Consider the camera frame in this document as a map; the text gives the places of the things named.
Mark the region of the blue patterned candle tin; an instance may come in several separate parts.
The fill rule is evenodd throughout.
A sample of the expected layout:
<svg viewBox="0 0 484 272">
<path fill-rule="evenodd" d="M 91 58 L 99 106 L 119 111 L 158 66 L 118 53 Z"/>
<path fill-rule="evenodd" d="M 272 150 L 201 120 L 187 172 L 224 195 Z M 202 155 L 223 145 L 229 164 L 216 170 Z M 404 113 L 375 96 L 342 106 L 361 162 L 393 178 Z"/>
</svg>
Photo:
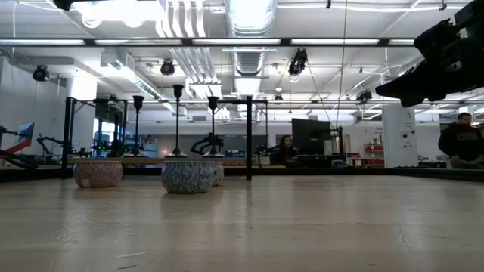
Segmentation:
<svg viewBox="0 0 484 272">
<path fill-rule="evenodd" d="M 161 179 L 168 193 L 206 193 L 215 180 L 214 162 L 167 161 L 163 163 Z"/>
</svg>

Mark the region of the pink patterned candle tin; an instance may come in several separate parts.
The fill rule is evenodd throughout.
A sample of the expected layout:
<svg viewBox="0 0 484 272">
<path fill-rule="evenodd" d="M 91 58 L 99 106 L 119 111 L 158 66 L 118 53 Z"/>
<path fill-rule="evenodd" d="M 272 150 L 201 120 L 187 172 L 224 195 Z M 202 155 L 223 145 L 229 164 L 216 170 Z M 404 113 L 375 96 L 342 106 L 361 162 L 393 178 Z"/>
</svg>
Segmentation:
<svg viewBox="0 0 484 272">
<path fill-rule="evenodd" d="M 80 188 L 116 187 L 123 177 L 123 166 L 117 161 L 77 162 L 73 179 Z"/>
</svg>

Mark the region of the tall black candlestick holder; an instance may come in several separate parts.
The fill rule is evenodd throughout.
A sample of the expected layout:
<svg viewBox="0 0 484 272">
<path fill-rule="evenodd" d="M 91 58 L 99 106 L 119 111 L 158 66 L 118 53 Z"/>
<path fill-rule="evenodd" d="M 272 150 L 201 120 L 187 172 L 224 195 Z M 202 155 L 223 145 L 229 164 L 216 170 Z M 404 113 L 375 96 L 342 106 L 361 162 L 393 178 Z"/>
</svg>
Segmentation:
<svg viewBox="0 0 484 272">
<path fill-rule="evenodd" d="M 175 114 L 175 148 L 173 151 L 167 155 L 167 157 L 175 157 L 175 158 L 188 158 L 188 155 L 184 154 L 181 149 L 179 148 L 179 103 L 180 98 L 182 96 L 182 91 L 184 86 L 183 85 L 173 85 L 174 95 L 175 95 L 175 105 L 176 105 L 176 114 Z"/>
</svg>

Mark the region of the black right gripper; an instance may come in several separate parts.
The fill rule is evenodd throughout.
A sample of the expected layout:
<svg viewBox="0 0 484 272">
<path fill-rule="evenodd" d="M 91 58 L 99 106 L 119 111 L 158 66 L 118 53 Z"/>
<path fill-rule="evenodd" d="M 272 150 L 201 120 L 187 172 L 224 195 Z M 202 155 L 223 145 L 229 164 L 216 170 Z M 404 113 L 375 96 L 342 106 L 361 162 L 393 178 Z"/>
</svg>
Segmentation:
<svg viewBox="0 0 484 272">
<path fill-rule="evenodd" d="M 484 87 L 484 39 L 464 38 L 433 59 L 425 59 L 397 79 L 377 86 L 383 97 L 401 98 L 412 107 L 424 100 L 444 100 L 449 94 Z"/>
</svg>

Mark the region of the raised wooden shelf board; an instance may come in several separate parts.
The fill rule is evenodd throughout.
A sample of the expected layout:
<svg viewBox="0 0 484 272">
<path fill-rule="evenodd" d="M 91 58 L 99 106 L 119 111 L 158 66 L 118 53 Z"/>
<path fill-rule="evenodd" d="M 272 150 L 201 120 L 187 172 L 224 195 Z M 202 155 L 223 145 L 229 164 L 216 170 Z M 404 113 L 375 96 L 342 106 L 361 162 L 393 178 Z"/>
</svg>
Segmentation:
<svg viewBox="0 0 484 272">
<path fill-rule="evenodd" d="M 179 158 L 179 157 L 167 157 L 167 158 L 150 158 L 150 157 L 100 157 L 100 158 L 75 158 L 70 157 L 67 159 L 68 164 L 75 164 L 77 162 L 121 162 L 122 164 L 163 164 L 168 161 L 211 161 L 221 162 L 223 165 L 246 165 L 244 158 Z"/>
</svg>

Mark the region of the short black candlestick holder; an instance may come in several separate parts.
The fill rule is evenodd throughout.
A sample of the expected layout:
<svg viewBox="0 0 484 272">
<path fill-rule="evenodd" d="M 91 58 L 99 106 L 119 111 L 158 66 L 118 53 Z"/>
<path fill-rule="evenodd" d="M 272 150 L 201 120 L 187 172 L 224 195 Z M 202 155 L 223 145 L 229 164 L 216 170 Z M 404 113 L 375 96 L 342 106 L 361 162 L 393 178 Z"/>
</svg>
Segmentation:
<svg viewBox="0 0 484 272">
<path fill-rule="evenodd" d="M 146 157 L 146 155 L 141 151 L 139 147 L 138 139 L 138 127 L 139 127 L 139 113 L 140 109 L 143 107 L 144 97 L 141 95 L 133 96 L 134 108 L 135 108 L 135 146 L 126 154 L 124 157 Z"/>
</svg>

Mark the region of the grey patterned candle tin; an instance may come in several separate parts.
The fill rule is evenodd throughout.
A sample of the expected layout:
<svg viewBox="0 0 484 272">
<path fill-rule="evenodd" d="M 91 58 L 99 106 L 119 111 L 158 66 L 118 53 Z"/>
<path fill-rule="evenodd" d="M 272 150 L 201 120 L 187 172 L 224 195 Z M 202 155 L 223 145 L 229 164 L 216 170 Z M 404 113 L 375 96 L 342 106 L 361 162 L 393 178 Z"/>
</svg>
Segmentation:
<svg viewBox="0 0 484 272">
<path fill-rule="evenodd" d="M 224 172 L 223 163 L 214 162 L 214 181 L 212 186 L 213 187 L 221 186 L 224 176 L 225 176 L 225 172 Z"/>
</svg>

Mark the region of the blue background monitor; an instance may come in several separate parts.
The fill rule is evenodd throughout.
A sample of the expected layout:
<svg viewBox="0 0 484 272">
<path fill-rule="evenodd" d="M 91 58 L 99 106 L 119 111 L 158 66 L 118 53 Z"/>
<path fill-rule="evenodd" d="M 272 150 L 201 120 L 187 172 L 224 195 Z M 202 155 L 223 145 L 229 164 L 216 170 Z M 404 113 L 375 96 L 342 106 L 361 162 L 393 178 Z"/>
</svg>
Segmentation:
<svg viewBox="0 0 484 272">
<path fill-rule="evenodd" d="M 19 127 L 17 143 L 21 148 L 26 148 L 31 145 L 34 127 L 35 124 L 33 122 L 21 125 Z"/>
</svg>

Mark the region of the black aluminium table frame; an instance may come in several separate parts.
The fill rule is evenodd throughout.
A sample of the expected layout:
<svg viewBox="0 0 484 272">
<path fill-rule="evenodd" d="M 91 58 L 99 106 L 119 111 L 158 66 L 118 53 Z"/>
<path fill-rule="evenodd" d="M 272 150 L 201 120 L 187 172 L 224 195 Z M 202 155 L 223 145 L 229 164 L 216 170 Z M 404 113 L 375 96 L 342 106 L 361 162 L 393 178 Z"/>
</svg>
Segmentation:
<svg viewBox="0 0 484 272">
<path fill-rule="evenodd" d="M 75 103 L 87 101 L 76 100 L 73 97 L 68 97 L 65 100 L 65 117 L 64 117 L 64 139 L 65 141 L 72 140 L 71 133 L 73 132 L 74 110 Z M 7 169 L 0 170 L 0 181 L 23 181 L 23 180 L 42 180 L 51 178 L 71 178 L 73 176 L 73 169 L 67 166 L 68 159 L 67 151 L 63 150 L 61 155 L 60 168 L 38 168 L 38 169 Z M 165 159 L 163 158 L 148 158 L 148 157 L 128 157 L 128 158 L 77 158 L 79 162 L 94 162 L 100 164 L 101 162 L 121 162 L 122 164 L 141 164 L 140 159 L 147 159 L 147 164 L 161 164 L 164 166 Z M 128 162 L 127 159 L 134 159 L 136 162 Z M 458 180 L 458 181 L 472 181 L 484 182 L 484 170 L 472 169 L 457 169 L 451 170 L 441 168 L 419 168 L 419 167 L 397 167 L 397 168 L 303 168 L 296 166 L 284 167 L 281 165 L 266 165 L 254 166 L 249 155 L 242 162 L 235 162 L 235 159 L 230 158 L 208 158 L 208 159 L 189 159 L 189 158 L 172 158 L 176 162 L 222 162 L 225 167 L 225 174 L 227 176 L 245 176 L 248 181 L 251 181 L 253 176 L 303 176 L 303 175 L 394 175 L 394 176 L 408 176 L 416 178 L 435 178 L 444 180 Z M 124 168 L 124 175 L 161 175 L 161 168 Z"/>
</svg>

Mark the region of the silver ventilation duct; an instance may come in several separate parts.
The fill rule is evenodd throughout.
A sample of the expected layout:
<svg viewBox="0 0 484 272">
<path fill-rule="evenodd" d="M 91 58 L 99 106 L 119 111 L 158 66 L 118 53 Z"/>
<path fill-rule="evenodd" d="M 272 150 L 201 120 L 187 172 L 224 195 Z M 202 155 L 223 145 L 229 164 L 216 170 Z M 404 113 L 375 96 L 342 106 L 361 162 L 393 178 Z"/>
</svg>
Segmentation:
<svg viewBox="0 0 484 272">
<path fill-rule="evenodd" d="M 267 38 L 275 24 L 278 0 L 225 0 L 225 19 L 228 36 L 235 38 Z M 234 64 L 234 88 L 241 95 L 254 95 L 259 91 L 265 61 L 263 48 L 231 53 Z"/>
</svg>

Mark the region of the black crossbar with light strips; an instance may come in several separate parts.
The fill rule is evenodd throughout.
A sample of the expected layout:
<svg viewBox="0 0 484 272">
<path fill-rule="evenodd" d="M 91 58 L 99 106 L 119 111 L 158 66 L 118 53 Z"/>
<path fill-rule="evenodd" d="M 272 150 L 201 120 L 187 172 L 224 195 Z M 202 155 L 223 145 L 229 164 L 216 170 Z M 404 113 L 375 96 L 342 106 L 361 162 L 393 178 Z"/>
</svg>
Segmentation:
<svg viewBox="0 0 484 272">
<path fill-rule="evenodd" d="M 5 47 L 411 47 L 413 42 L 402 38 L 0 38 L 0 46 Z"/>
</svg>

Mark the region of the person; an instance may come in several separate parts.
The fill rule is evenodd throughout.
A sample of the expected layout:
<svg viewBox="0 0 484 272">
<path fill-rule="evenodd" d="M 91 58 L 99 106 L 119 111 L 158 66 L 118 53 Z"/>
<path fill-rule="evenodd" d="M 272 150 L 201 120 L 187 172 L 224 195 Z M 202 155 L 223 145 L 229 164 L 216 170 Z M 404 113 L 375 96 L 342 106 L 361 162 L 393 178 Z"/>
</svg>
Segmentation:
<svg viewBox="0 0 484 272">
<path fill-rule="evenodd" d="M 284 135 L 280 140 L 277 150 L 271 154 L 271 163 L 273 165 L 286 165 L 295 158 L 296 151 L 293 148 L 292 137 Z"/>
<path fill-rule="evenodd" d="M 441 131 L 438 147 L 448 156 L 450 168 L 484 170 L 484 137 L 472 121 L 470 113 L 460 113 L 456 122 Z"/>
</svg>

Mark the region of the black computer monitor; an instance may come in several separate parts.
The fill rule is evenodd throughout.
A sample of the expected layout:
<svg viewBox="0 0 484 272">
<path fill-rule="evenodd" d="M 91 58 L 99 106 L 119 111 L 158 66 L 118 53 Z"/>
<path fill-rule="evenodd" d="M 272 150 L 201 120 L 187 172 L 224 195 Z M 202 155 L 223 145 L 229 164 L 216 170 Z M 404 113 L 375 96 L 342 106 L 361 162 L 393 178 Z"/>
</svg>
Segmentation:
<svg viewBox="0 0 484 272">
<path fill-rule="evenodd" d="M 293 146 L 302 155 L 324 155 L 324 142 L 332 138 L 331 123 L 291 119 Z"/>
</svg>

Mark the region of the white round pillar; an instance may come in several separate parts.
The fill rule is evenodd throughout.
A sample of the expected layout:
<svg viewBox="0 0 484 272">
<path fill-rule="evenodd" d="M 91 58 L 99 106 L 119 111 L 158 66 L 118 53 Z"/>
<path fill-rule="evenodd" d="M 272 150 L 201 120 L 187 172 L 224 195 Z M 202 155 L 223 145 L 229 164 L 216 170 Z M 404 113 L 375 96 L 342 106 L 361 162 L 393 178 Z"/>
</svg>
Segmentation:
<svg viewBox="0 0 484 272">
<path fill-rule="evenodd" d="M 385 167 L 418 166 L 414 108 L 384 104 L 382 116 Z"/>
</svg>

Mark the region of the medium black candlestick holder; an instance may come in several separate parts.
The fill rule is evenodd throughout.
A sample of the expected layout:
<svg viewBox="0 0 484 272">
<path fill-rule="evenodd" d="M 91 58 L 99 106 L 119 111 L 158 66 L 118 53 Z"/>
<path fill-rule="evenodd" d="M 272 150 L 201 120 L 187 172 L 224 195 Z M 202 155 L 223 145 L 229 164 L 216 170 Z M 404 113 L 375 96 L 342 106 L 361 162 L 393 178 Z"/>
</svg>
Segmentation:
<svg viewBox="0 0 484 272">
<path fill-rule="evenodd" d="M 222 158 L 224 155 L 220 153 L 216 148 L 216 134 L 215 134 L 215 111 L 217 109 L 219 98 L 216 96 L 208 97 L 209 108 L 212 116 L 212 136 L 211 136 L 211 148 L 203 155 L 203 158 Z"/>
</svg>

